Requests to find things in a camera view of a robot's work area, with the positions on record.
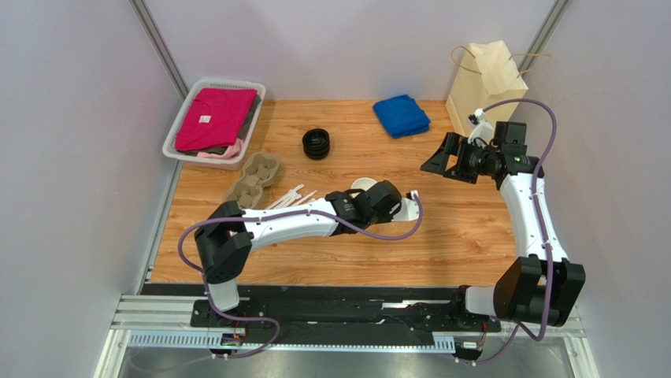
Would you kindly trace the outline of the single brown paper cup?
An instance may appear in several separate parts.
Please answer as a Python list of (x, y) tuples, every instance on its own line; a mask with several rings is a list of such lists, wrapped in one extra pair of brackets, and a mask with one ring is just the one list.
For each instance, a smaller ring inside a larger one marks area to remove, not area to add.
[(377, 183), (376, 180), (368, 177), (356, 179), (350, 186), (351, 189), (367, 191)]

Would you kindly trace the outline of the stack of black lids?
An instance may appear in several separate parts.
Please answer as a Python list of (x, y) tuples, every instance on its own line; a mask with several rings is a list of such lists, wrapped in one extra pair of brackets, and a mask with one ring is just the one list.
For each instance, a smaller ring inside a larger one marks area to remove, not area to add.
[(313, 160), (321, 160), (330, 153), (330, 135), (322, 128), (307, 131), (302, 137), (304, 154)]

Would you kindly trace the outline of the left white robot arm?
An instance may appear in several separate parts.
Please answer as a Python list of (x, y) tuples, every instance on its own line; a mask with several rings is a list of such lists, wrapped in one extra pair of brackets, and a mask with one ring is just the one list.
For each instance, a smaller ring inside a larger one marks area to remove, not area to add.
[(194, 232), (206, 291), (218, 310), (234, 309), (237, 278), (251, 253), (295, 239), (353, 235), (374, 224), (415, 220), (420, 214), (415, 195), (402, 195), (384, 180), (282, 209), (240, 209), (225, 202)]

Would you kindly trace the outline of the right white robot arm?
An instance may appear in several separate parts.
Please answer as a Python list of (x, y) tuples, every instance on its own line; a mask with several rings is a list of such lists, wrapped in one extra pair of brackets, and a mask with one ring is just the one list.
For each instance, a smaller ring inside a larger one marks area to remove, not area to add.
[(456, 317), (465, 324), (494, 317), (561, 327), (584, 286), (584, 267), (563, 250), (544, 196), (544, 171), (527, 154), (526, 125), (498, 122), (492, 141), (445, 135), (439, 149), (421, 166), (424, 172), (475, 184), (495, 181), (512, 222), (517, 258), (492, 287), (463, 285), (456, 294)]

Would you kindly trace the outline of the blue folded cloth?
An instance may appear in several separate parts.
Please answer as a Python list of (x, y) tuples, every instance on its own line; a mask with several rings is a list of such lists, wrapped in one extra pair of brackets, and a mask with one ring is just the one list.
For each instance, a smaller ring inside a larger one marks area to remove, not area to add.
[(393, 139), (418, 135), (430, 129), (431, 120), (417, 101), (407, 94), (376, 102), (373, 112)]

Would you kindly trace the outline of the white wrapped straw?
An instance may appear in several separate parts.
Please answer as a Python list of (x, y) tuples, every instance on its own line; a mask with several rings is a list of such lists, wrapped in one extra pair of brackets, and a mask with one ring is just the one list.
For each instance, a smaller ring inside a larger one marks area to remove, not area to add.
[(294, 195), (296, 195), (298, 193), (298, 191), (302, 188), (304, 188), (303, 183), (301, 183), (301, 184), (297, 185), (296, 187), (290, 189), (285, 195), (281, 196), (276, 201), (272, 202), (269, 206), (267, 206), (266, 209), (273, 209), (276, 206), (278, 206), (280, 203), (285, 201), (287, 198), (293, 198)]
[(304, 202), (307, 202), (307, 201), (308, 201), (309, 199), (311, 199), (317, 192), (318, 192), (318, 191), (312, 191), (312, 192), (310, 192), (309, 194), (307, 194), (306, 196), (300, 198), (300, 199), (297, 200), (296, 202), (293, 202), (293, 203), (291, 204), (291, 206), (299, 206), (299, 205), (303, 204)]
[(275, 209), (281, 209), (290, 206), (292, 203), (298, 201), (302, 196), (299, 193), (291, 193), (282, 202), (275, 206)]

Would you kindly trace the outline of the cardboard cup carrier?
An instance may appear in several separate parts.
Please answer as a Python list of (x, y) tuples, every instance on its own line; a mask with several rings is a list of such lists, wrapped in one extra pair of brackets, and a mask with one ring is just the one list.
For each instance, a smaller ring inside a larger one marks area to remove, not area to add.
[(264, 189), (272, 185), (280, 171), (280, 160), (269, 153), (252, 154), (236, 180), (223, 197), (224, 202), (236, 202), (240, 209), (253, 209), (264, 198)]

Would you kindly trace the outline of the magenta folded cloth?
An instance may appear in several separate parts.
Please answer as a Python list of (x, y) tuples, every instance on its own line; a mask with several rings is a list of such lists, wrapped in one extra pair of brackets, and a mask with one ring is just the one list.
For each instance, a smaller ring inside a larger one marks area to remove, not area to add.
[(185, 152), (233, 145), (257, 96), (255, 89), (201, 89), (176, 133), (176, 150)]

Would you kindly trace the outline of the white plastic basket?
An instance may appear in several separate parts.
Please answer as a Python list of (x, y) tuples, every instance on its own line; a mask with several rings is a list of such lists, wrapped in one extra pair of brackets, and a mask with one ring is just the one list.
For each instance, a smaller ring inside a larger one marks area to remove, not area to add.
[[(257, 95), (260, 99), (260, 102), (255, 107), (253, 117), (250, 120), (250, 125), (243, 127), (241, 133), (243, 145), (241, 146), (240, 152), (237, 156), (230, 159), (220, 159), (220, 158), (208, 158), (208, 157), (197, 157), (191, 156), (188, 154), (182, 154), (176, 148), (176, 135), (182, 127), (184, 118), (187, 115), (188, 108), (195, 99), (197, 93), (200, 92), (203, 88), (216, 88), (216, 89), (232, 89), (232, 90), (243, 90), (243, 89), (254, 89), (257, 91)], [(223, 169), (229, 171), (238, 171), (240, 170), (246, 160), (246, 154), (249, 150), (250, 142), (254, 134), (258, 118), (260, 117), (261, 108), (264, 104), (266, 95), (266, 87), (262, 83), (255, 83), (245, 80), (230, 80), (223, 78), (205, 78), (196, 81), (191, 87), (190, 91), (185, 98), (180, 111), (178, 112), (175, 120), (172, 123), (169, 133), (163, 143), (162, 152), (167, 158), (173, 158), (177, 161), (182, 161), (185, 165), (194, 165), (200, 167), (207, 167), (213, 169)]]

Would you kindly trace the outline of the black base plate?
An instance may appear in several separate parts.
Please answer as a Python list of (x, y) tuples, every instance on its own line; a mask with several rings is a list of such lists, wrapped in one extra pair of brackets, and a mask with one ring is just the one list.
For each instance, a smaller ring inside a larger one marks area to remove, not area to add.
[(501, 332), (488, 317), (456, 306), (454, 287), (318, 287), (242, 285), (240, 303), (226, 319), (205, 299), (195, 301), (190, 325), (236, 328), (244, 341), (263, 343), (280, 324), (276, 344), (426, 347), (436, 332)]

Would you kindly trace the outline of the aluminium frame rail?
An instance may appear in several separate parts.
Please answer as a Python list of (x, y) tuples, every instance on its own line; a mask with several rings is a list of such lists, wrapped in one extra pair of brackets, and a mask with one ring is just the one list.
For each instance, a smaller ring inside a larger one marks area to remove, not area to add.
[(535, 341), (512, 324), (496, 334), (436, 332), (429, 346), (248, 343), (236, 328), (190, 325), (200, 288), (150, 284), (123, 296), (97, 368), (100, 377), (190, 375), (597, 377), (591, 348), (573, 310), (561, 328)]

